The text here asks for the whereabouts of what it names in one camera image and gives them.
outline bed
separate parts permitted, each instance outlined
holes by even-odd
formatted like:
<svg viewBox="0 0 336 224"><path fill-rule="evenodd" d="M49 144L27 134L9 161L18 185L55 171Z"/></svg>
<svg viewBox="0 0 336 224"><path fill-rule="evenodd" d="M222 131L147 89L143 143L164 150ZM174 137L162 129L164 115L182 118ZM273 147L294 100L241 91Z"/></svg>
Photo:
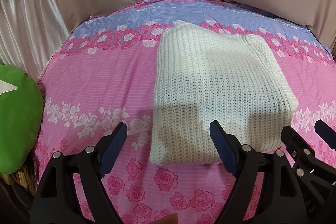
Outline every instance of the bed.
<svg viewBox="0 0 336 224"><path fill-rule="evenodd" d="M55 151L78 153L124 122L126 143L102 179L123 222L178 213L182 224L213 223L235 181L222 164L155 166L148 160L157 48L162 32L179 20L223 34L262 36L299 101L292 128L319 159L336 165L335 152L314 132L319 119L336 130L335 62L306 27L247 5L145 0L90 17L44 69L38 83L46 87L45 108L34 148L38 178ZM83 215L93 220L78 174L74 181ZM245 219L255 213L261 183L260 175Z"/></svg>

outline blue gripper pad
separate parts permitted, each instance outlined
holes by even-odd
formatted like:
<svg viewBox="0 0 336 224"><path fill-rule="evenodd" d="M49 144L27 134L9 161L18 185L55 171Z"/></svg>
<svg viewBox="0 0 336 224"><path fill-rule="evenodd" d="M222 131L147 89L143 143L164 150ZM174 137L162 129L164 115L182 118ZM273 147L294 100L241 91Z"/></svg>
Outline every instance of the blue gripper pad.
<svg viewBox="0 0 336 224"><path fill-rule="evenodd" d="M315 123L315 132L330 146L336 150L336 133L325 122L318 120Z"/></svg>
<svg viewBox="0 0 336 224"><path fill-rule="evenodd" d="M234 148L231 147L228 140L226 139L225 131L221 128L218 121L213 121L210 124L210 137L216 150L222 160L226 171L236 176L238 174L237 168L237 156Z"/></svg>
<svg viewBox="0 0 336 224"><path fill-rule="evenodd" d="M127 126L124 123L121 124L122 125L116 127L115 131L112 132L110 136L103 137L110 137L111 141L100 156L98 175L100 175L102 178L111 172L113 165L116 162L117 157L126 141Z"/></svg>

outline pink fabric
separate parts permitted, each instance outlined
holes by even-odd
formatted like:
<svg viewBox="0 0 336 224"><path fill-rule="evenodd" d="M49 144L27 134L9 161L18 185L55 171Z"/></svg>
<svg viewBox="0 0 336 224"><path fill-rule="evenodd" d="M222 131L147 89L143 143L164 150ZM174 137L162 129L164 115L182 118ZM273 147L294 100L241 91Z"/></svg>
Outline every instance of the pink fabric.
<svg viewBox="0 0 336 224"><path fill-rule="evenodd" d="M151 33L164 24L140 26L139 29L149 28ZM219 29L231 33L252 32L265 38L299 100L292 127L312 146L317 158L335 166L335 151L313 128L321 118L336 129L336 68L326 51L309 44L305 50L306 43L295 38L292 41L281 39L279 34L271 34L263 28L242 30L238 24L232 28L220 24L211 26L206 21L201 26L217 32ZM106 31L97 35L97 40ZM148 160L158 43L146 45L133 41L129 47L113 50L110 47L104 50L97 43L92 47L96 48L94 54L90 54L90 47L77 54L60 52L66 51L70 44L73 48L73 45L87 42L85 38L77 42L73 39L67 39L40 79L46 85L47 94L35 149L39 177L53 152L77 153L88 145L95 145L123 121L129 133L126 143L112 172L102 179L123 222L150 223L169 213L178 213L182 224L213 223L235 182L221 164L155 166ZM289 46L293 48L292 45L300 51L286 50ZM316 52L316 58L308 58L308 52ZM92 220L80 177L74 175L74 178L83 215ZM261 185L259 175L245 219L256 211Z"/></svg>

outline knit sweater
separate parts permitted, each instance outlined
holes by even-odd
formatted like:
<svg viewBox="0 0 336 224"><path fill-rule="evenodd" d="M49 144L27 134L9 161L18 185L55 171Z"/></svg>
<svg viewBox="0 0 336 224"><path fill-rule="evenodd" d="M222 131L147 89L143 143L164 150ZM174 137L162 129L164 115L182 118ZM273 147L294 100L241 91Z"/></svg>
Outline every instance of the knit sweater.
<svg viewBox="0 0 336 224"><path fill-rule="evenodd" d="M242 144L273 150L297 106L262 37L178 22L158 48L150 161L220 162L209 135L213 120Z"/></svg>

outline metal screw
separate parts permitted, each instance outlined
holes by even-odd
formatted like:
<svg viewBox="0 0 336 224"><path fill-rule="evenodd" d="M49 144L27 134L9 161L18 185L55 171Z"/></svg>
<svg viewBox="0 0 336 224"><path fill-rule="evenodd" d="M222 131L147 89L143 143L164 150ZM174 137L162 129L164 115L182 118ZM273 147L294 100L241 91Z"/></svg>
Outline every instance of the metal screw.
<svg viewBox="0 0 336 224"><path fill-rule="evenodd" d="M59 151L53 153L53 155L52 155L52 157L55 158L55 159L59 158L60 156L61 156L61 152L59 152Z"/></svg>
<svg viewBox="0 0 336 224"><path fill-rule="evenodd" d="M242 148L245 152L251 151L251 146L249 146L249 145L247 145L247 144L244 144L241 148Z"/></svg>
<svg viewBox="0 0 336 224"><path fill-rule="evenodd" d="M87 148L85 148L86 153L92 153L94 150L95 150L94 146L88 146Z"/></svg>
<svg viewBox="0 0 336 224"><path fill-rule="evenodd" d="M279 156L282 157L285 153L282 150L277 150L275 153Z"/></svg>
<svg viewBox="0 0 336 224"><path fill-rule="evenodd" d="M301 168L298 168L296 170L296 174L299 176L299 177L302 177L304 174L305 174L305 171Z"/></svg>

